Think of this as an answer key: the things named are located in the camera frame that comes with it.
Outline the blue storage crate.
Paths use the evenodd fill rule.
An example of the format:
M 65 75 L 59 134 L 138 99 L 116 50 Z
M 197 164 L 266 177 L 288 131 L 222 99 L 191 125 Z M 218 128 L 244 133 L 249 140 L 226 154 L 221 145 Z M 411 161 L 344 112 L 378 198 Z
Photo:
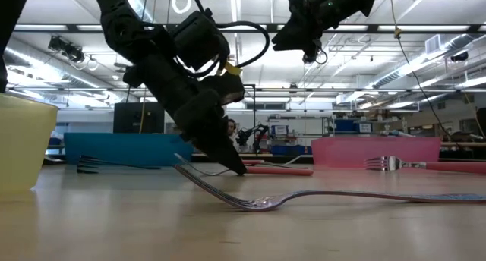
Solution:
M 300 155 L 311 155 L 312 148 L 310 146 L 284 146 L 275 145 L 271 146 L 270 152 L 276 156 L 300 156 Z

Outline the yellow plastic cup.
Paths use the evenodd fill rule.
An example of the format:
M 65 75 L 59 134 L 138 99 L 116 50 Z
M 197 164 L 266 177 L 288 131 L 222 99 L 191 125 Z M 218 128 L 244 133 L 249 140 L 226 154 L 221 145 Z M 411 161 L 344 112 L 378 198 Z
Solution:
M 0 193 L 37 183 L 58 108 L 0 93 Z

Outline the yellow tape tag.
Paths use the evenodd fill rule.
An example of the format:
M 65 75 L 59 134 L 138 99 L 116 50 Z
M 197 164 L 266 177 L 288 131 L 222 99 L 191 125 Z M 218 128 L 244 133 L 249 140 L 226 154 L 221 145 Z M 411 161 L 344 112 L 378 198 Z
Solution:
M 241 68 L 234 66 L 233 64 L 231 64 L 228 61 L 225 63 L 224 69 L 226 70 L 227 73 L 235 75 L 235 76 L 239 76 L 242 72 Z

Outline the blue bin with white label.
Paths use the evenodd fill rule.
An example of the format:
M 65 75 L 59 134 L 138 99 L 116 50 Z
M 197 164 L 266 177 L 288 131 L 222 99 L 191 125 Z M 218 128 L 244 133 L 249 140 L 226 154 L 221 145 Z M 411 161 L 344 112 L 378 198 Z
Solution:
M 372 123 L 352 119 L 336 119 L 334 124 L 337 134 L 370 134 L 373 131 Z

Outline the red-handled silver fork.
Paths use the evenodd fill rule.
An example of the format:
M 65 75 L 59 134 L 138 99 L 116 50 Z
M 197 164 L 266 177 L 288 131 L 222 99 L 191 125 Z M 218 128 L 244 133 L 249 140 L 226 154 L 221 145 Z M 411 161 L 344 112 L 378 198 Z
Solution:
M 273 162 L 267 162 L 265 160 L 242 160 L 242 162 L 245 165 L 269 165 L 273 167 L 278 167 L 278 168 L 300 168 L 300 167 L 294 167 L 288 164 L 278 164 L 278 163 L 273 163 Z
M 190 166 L 196 172 L 201 173 L 202 175 L 206 176 L 218 176 L 222 175 L 226 172 L 229 172 L 230 169 L 226 169 L 220 172 L 206 172 L 197 169 L 194 165 L 192 165 L 187 159 L 184 159 L 179 154 L 175 153 L 175 157 L 178 158 L 181 162 L 185 165 Z M 314 173 L 311 169 L 303 169 L 303 168 L 278 168 L 269 165 L 245 165 L 247 174 L 253 175 L 298 175 L 298 176 L 312 176 Z
M 367 159 L 364 162 L 364 167 L 372 171 L 398 171 L 402 168 L 417 168 L 486 175 L 486 162 L 406 162 L 396 156 Z

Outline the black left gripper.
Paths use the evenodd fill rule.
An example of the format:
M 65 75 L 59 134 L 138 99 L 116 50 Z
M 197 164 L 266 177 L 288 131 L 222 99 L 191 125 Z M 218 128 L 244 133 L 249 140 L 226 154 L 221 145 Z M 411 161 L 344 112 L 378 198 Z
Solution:
M 220 95 L 188 77 L 159 55 L 149 55 L 128 68 L 123 81 L 144 85 L 185 132 L 192 144 L 210 159 L 237 175 L 247 172 L 232 141 L 221 126 Z

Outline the black beam with light strips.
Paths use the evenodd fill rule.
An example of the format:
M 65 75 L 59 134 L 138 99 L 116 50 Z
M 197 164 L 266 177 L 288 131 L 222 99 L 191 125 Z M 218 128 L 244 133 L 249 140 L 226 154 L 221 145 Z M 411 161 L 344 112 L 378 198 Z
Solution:
M 486 24 L 399 24 L 404 34 L 486 34 Z M 336 29 L 329 28 L 324 33 L 393 33 L 392 24 L 341 24 Z M 18 24 L 14 32 L 25 33 L 102 33 L 99 24 Z

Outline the black monitor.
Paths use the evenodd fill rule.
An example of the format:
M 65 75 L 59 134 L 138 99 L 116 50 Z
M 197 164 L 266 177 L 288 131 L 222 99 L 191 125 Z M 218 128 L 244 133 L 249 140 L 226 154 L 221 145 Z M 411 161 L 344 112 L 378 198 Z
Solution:
M 121 102 L 114 108 L 114 133 L 163 134 L 165 111 L 157 102 Z

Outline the blue plastic bin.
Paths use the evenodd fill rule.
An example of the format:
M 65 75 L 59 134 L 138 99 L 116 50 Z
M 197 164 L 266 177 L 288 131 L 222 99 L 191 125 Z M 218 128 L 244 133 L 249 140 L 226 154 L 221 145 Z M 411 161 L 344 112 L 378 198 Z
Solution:
M 177 134 L 66 133 L 65 157 L 69 164 L 81 156 L 137 166 L 170 166 L 177 155 L 189 160 L 194 151 Z

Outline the pink plastic bin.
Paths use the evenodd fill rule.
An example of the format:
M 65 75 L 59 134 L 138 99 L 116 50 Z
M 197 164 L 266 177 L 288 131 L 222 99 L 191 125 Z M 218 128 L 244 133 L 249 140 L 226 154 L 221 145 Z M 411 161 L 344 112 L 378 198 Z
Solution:
M 436 162 L 439 137 L 321 137 L 311 141 L 315 165 L 331 168 L 362 168 L 365 160 L 396 156 L 407 162 Z

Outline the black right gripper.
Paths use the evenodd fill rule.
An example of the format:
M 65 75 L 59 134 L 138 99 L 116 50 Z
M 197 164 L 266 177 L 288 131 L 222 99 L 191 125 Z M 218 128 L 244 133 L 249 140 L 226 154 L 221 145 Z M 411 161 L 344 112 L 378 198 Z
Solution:
M 322 30 L 336 28 L 359 11 L 363 0 L 289 0 L 289 20 L 273 37 L 276 51 L 313 51 L 322 45 Z

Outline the person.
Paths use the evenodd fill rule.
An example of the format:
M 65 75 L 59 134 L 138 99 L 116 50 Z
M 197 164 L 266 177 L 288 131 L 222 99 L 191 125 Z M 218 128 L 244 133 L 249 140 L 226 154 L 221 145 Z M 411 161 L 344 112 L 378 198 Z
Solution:
M 236 123 L 233 119 L 228 120 L 227 134 L 228 134 L 229 139 L 232 141 L 232 145 L 234 147 L 237 147 L 238 146 L 238 144 L 236 143 L 237 127 L 236 127 Z

